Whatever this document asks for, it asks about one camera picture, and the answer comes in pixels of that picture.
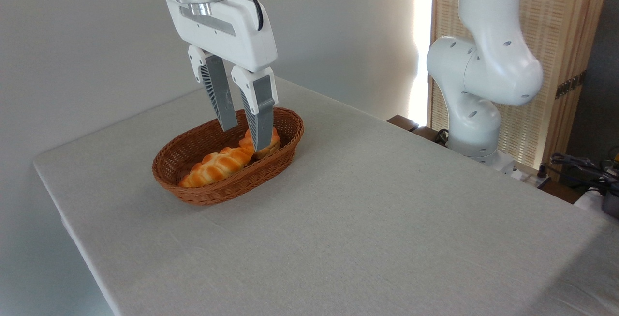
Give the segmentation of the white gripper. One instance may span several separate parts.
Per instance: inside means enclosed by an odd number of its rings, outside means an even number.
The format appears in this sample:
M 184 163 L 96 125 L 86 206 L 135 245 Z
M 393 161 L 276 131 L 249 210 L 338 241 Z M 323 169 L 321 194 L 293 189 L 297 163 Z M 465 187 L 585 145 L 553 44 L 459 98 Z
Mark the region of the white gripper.
M 188 56 L 195 80 L 204 85 L 222 130 L 228 131 L 238 124 L 224 59 L 235 65 L 232 79 L 241 91 L 254 151 L 268 148 L 274 105 L 279 100 L 275 76 L 269 67 L 277 59 L 276 41 L 265 8 L 261 8 L 263 27 L 258 30 L 252 0 L 211 3 L 210 15 L 193 15 L 176 0 L 166 3 L 180 38 L 191 44 Z

